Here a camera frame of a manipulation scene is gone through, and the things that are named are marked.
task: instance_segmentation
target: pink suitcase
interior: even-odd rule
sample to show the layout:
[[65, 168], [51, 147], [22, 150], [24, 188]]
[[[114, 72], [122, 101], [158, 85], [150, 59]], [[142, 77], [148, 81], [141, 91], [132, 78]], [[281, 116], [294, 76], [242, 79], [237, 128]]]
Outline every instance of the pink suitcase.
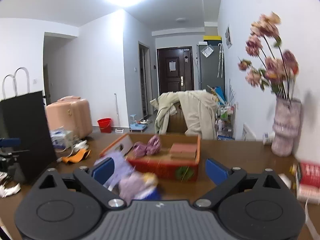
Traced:
[[74, 132], [78, 138], [92, 133], [89, 102], [80, 97], [69, 96], [59, 99], [46, 107], [50, 130], [63, 127]]

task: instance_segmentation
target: vase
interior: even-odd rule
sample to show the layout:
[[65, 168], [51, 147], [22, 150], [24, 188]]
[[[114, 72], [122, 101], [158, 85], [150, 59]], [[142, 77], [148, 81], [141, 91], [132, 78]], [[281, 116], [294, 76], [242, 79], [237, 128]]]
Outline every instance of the vase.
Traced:
[[275, 155], [287, 157], [292, 152], [293, 140], [300, 127], [301, 101], [277, 98], [276, 114], [272, 126], [275, 138], [271, 150]]

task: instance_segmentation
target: brown wooden table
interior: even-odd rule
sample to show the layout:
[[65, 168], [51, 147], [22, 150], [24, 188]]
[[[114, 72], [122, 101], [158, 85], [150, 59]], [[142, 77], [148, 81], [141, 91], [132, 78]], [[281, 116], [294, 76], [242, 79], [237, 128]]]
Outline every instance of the brown wooden table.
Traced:
[[[93, 166], [99, 153], [121, 134], [100, 134], [93, 133], [88, 139], [88, 144], [92, 153], [90, 157], [76, 164], [66, 165], [60, 163], [57, 170], [60, 173], [72, 172], [79, 166]], [[223, 165], [244, 168], [249, 173], [261, 173], [265, 168], [272, 168], [278, 174], [285, 173], [289, 178], [293, 177], [289, 173], [292, 163], [296, 162], [293, 156], [279, 158], [272, 154], [270, 147], [265, 147], [261, 142], [242, 141], [201, 141], [201, 163], [199, 166], [199, 176], [197, 182], [179, 182], [170, 180], [160, 180], [160, 186], [164, 191], [164, 199], [188, 199], [190, 202], [208, 192], [214, 184], [208, 179], [204, 171], [204, 161], [207, 158], [214, 158]], [[0, 218], [8, 229], [14, 240], [21, 240], [20, 234], [14, 224], [14, 212], [30, 190], [30, 186], [22, 186], [21, 192], [16, 195], [0, 199]], [[320, 207], [309, 205], [309, 215], [316, 229], [320, 232]], [[298, 240], [312, 240], [311, 235], [303, 227]]]

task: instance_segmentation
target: gray refrigerator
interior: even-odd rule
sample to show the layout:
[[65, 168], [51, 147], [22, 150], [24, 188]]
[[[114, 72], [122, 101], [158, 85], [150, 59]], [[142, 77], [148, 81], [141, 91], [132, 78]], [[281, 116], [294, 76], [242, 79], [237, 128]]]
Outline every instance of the gray refrigerator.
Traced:
[[214, 48], [214, 52], [209, 57], [206, 57], [201, 52], [206, 45], [197, 45], [197, 58], [198, 58], [198, 80], [199, 80], [199, 89], [206, 89], [210, 91], [207, 87], [221, 87], [223, 95], [225, 89], [224, 82], [224, 73], [221, 77], [221, 72], [224, 70], [222, 65], [220, 66], [220, 73], [218, 77], [218, 67], [219, 67], [219, 46], [212, 46]]

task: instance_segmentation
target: red bucket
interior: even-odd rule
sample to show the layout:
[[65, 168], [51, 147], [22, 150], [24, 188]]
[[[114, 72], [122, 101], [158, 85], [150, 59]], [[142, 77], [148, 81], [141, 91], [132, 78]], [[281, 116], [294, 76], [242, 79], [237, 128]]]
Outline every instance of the red bucket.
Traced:
[[111, 133], [111, 131], [112, 131], [111, 121], [112, 121], [111, 118], [103, 118], [103, 119], [98, 120], [100, 132]]

